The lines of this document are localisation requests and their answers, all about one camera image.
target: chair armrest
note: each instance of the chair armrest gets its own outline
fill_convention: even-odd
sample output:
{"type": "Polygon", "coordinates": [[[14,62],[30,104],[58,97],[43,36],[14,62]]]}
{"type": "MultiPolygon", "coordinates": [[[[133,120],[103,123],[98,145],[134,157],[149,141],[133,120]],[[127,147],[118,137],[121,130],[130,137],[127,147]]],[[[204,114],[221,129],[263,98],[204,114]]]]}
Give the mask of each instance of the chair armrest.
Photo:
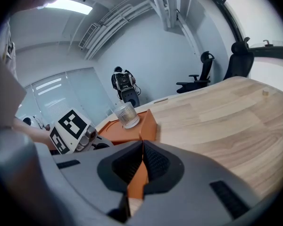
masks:
{"type": "Polygon", "coordinates": [[[177,82],[176,85],[187,85],[188,82],[177,82]]]}
{"type": "Polygon", "coordinates": [[[205,80],[205,81],[194,81],[194,83],[210,83],[211,81],[205,80]]]}
{"type": "Polygon", "coordinates": [[[197,77],[199,76],[199,74],[190,74],[189,77],[194,77],[194,80],[197,80],[197,77]]]}

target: clear plastic cup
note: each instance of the clear plastic cup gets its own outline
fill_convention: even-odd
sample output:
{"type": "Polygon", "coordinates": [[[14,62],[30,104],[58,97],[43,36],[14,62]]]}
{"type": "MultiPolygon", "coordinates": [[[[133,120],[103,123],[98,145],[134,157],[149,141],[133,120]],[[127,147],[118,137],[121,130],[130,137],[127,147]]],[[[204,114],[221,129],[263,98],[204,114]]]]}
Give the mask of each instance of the clear plastic cup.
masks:
{"type": "Polygon", "coordinates": [[[121,105],[114,111],[114,113],[117,115],[119,121],[122,123],[125,129],[136,126],[140,121],[140,118],[133,108],[131,102],[121,105]]]}

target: orange tray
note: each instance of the orange tray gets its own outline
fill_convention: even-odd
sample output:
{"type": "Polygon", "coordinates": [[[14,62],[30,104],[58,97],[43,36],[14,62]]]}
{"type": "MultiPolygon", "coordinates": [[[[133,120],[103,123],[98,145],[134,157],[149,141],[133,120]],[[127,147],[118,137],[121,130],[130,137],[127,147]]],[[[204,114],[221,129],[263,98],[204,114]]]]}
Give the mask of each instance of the orange tray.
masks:
{"type": "Polygon", "coordinates": [[[150,110],[138,113],[140,121],[130,129],[125,129],[119,120],[109,121],[99,135],[110,140],[114,145],[128,141],[152,140],[156,138],[156,121],[150,110]]]}
{"type": "MultiPolygon", "coordinates": [[[[109,121],[99,135],[110,140],[114,145],[128,141],[151,140],[156,138],[156,121],[150,110],[138,113],[140,121],[130,129],[125,129],[119,120],[109,121]]],[[[127,188],[129,198],[143,199],[143,187],[148,182],[148,172],[143,161],[127,188]]]]}

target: fluorescent light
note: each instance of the fluorescent light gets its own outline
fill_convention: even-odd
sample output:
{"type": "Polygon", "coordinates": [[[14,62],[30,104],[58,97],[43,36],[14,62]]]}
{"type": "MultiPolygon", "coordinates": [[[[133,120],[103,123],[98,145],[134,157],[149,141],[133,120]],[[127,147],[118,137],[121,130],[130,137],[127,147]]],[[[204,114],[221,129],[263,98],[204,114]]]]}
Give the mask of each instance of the fluorescent light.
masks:
{"type": "Polygon", "coordinates": [[[42,92],[38,93],[38,95],[44,94],[44,93],[46,93],[47,91],[50,91],[50,90],[55,89],[55,88],[57,88],[57,87],[60,87],[61,85],[62,85],[62,84],[58,84],[58,85],[56,85],[56,86],[50,87],[49,89],[43,90],[42,92]]]}
{"type": "Polygon", "coordinates": [[[51,102],[45,104],[45,106],[48,106],[48,107],[49,107],[50,105],[55,104],[55,103],[57,103],[57,102],[59,102],[59,101],[61,101],[61,100],[64,100],[64,99],[66,99],[66,98],[62,98],[62,99],[60,99],[60,100],[53,100],[53,101],[51,101],[51,102]]]}
{"type": "Polygon", "coordinates": [[[50,3],[46,8],[60,8],[65,10],[70,10],[78,13],[83,13],[88,15],[92,10],[92,7],[89,7],[85,4],[75,2],[72,0],[57,0],[54,3],[50,3]]]}
{"type": "Polygon", "coordinates": [[[66,98],[60,99],[60,100],[56,101],[55,103],[51,104],[49,107],[55,105],[56,103],[58,103],[58,102],[60,102],[60,101],[62,101],[62,100],[65,100],[65,99],[66,99],[66,98]]]}
{"type": "Polygon", "coordinates": [[[52,83],[58,82],[58,81],[60,81],[61,79],[62,79],[62,78],[59,78],[59,79],[56,79],[56,80],[54,80],[54,81],[50,81],[50,82],[47,82],[47,83],[45,83],[45,84],[42,84],[42,85],[36,87],[36,90],[41,89],[41,88],[43,88],[44,86],[50,85],[50,84],[52,84],[52,83]]]}

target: wooden desk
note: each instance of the wooden desk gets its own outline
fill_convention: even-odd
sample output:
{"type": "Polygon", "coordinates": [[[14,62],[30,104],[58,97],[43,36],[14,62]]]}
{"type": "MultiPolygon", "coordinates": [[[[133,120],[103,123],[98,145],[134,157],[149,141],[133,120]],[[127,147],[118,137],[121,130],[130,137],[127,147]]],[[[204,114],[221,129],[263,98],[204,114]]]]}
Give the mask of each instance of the wooden desk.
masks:
{"type": "MultiPolygon", "coordinates": [[[[216,160],[261,197],[283,184],[283,92],[234,77],[136,111],[147,109],[158,124],[157,141],[216,160]]],[[[110,115],[97,130],[115,119],[110,115]]]]}

